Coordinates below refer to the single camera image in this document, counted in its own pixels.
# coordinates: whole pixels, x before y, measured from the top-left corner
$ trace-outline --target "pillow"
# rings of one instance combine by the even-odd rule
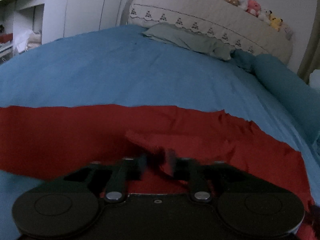
[[[320,134],[320,94],[272,55],[256,56],[253,70],[260,83],[302,126],[313,144]]]
[[[288,64],[293,42],[257,17],[224,0],[132,0],[129,24],[158,23],[202,33],[253,55],[272,54]]]
[[[320,93],[320,69],[315,69],[309,76],[309,86]]]
[[[241,49],[235,49],[231,54],[229,63],[242,68],[244,71],[251,73],[254,55]]]
[[[230,52],[233,48],[216,38],[210,38],[204,34],[193,33],[181,29],[173,24],[159,23],[142,33],[143,35],[168,44],[200,52],[221,60],[230,60]]]

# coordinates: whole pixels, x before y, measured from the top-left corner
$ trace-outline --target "bed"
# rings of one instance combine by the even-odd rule
[[[253,121],[267,135],[301,152],[311,195],[320,205],[320,158],[315,144],[296,113],[285,107],[267,82],[244,71],[235,60],[222,61],[154,41],[144,37],[144,31],[141,26],[125,25],[59,39],[14,57],[0,67],[0,112],[9,106],[36,110],[112,104],[176,106],[204,113],[224,110]],[[264,69],[282,64],[268,56],[251,64]],[[3,165],[1,169],[0,238],[14,240],[19,232],[11,207],[20,194],[42,180],[8,172],[10,167]]]

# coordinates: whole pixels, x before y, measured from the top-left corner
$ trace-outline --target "curtain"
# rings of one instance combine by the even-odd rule
[[[311,36],[297,74],[308,84],[309,76],[315,69],[320,69],[320,0],[317,1]]]

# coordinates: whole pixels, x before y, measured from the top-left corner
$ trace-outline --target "red towel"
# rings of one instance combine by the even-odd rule
[[[0,34],[0,43],[6,43],[13,40],[13,33]]]
[[[225,161],[295,193],[308,211],[313,203],[301,153],[265,134],[254,122],[224,111],[205,113],[175,106],[117,105],[0,108],[0,169],[53,179],[90,162],[114,162],[173,149],[204,164]],[[152,171],[130,192],[174,193],[182,184]],[[303,224],[302,240],[314,239]]]

